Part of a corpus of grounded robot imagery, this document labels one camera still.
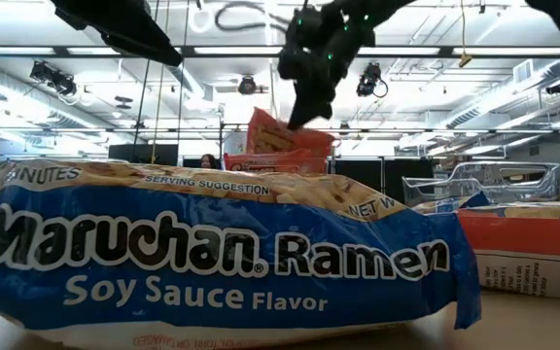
wall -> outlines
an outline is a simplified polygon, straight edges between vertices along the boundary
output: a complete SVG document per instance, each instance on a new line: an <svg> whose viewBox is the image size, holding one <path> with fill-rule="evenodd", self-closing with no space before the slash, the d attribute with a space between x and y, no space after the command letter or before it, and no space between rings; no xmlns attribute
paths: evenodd
<svg viewBox="0 0 560 350"><path fill-rule="evenodd" d="M541 139L539 146L540 153L536 156L530 156L529 148L531 145L526 144L508 153L508 160L560 163L560 136L554 138L544 137Z"/></svg>

ceiling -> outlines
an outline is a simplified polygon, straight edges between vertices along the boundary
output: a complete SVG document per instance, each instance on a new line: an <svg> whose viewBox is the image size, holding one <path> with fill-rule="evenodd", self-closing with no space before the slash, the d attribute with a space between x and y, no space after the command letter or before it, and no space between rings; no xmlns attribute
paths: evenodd
<svg viewBox="0 0 560 350"><path fill-rule="evenodd" d="M261 8L266 6L269 13L287 20L294 8L301 6L301 2L295 0L248 2ZM326 2L311 0L309 3L318 6ZM273 29L229 32L218 29L214 16L229 1L204 1L202 11L195 1L149 0L149 3L152 14L157 14L157 24L177 47L284 44L284 35ZM474 49L560 47L560 33L551 19L528 8L523 1L466 0L464 4L462 13L459 0L415 1L376 28L376 45L401 49L410 46L459 48L465 42ZM484 11L481 11L481 4L485 5ZM248 8L232 8L220 18L222 25L265 21L264 13ZM101 54L83 58L39 54L32 57L32 50L40 51L36 47L105 47L93 29L75 31L55 16L53 5L47 0L0 0L0 47L15 47L8 51L0 48L0 93L8 97L8 101L0 101L0 127L48 125L80 129L75 133L0 129L0 141L10 146L0 149L4 150L0 154L11 158L60 154L104 157L107 146L135 141L134 133L81 129L132 128L138 117L148 129L179 126L184 129L178 136L176 132L142 132L138 142L155 139L163 143L180 142L184 155L218 154L220 140L231 132L225 130L220 137L216 130L220 121L247 123L255 106L285 120L295 100L292 82L281 80L275 71L276 58L239 56L239 50L224 56L186 58L181 66L187 81L183 85L174 69L142 58ZM50 87L36 85L29 78L35 61L46 61L52 69L73 75L79 92L63 97ZM379 63L384 73L382 78L388 84L388 94L383 98L356 95L359 76L370 62ZM523 81L524 77L513 74L514 68L521 67L522 63L532 73L526 77L529 80ZM236 86L244 75L253 76L257 85L269 88L271 93L239 94ZM340 148L344 155L393 152L438 156L462 154L467 150L472 154L478 152L472 151L477 146L497 146L485 153L490 154L529 135L503 135L500 131L495 134L488 130L529 131L560 126L560 93L547 94L544 90L559 83L558 57L529 61L520 55L508 58L506 53L500 58L481 58L479 53L460 68L458 57L361 56L354 60L346 79L336 89L332 119L317 120L309 126L338 128L341 123L349 123L352 128L379 131L441 127L462 130L356 131L345 136L347 142L343 142L361 147ZM132 99L127 104L130 109L118 109L116 106L120 102L115 100L116 96ZM536 111L540 113L534 118L525 117ZM478 129L479 132L463 129Z"/></svg>

table surface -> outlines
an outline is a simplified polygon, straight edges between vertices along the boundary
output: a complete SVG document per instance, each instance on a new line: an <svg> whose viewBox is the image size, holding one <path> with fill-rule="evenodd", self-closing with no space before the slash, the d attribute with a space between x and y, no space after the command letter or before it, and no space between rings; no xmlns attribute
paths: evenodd
<svg viewBox="0 0 560 350"><path fill-rule="evenodd" d="M482 304L483 319L465 331L453 331L455 305L451 304L408 325L274 349L560 349L560 300L490 292L483 294ZM68 349L0 317L0 350Z"/></svg>

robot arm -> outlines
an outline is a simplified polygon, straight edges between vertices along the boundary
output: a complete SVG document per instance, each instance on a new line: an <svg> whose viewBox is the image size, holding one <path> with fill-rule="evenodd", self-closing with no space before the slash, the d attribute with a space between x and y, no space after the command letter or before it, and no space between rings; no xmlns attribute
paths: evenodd
<svg viewBox="0 0 560 350"><path fill-rule="evenodd" d="M332 117L335 88L363 46L374 46L373 29L413 0L335 0L317 11L296 10L280 52L278 72L295 81L296 103L289 129L317 117ZM549 14L560 30L560 0L528 0Z"/></svg>

person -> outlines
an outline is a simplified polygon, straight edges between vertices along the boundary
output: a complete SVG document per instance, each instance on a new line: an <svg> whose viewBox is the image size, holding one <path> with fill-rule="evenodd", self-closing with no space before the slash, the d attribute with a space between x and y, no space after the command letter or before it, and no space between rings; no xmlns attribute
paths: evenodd
<svg viewBox="0 0 560 350"><path fill-rule="evenodd" d="M200 159L200 167L203 169L219 169L218 160L211 155L204 155Z"/></svg>

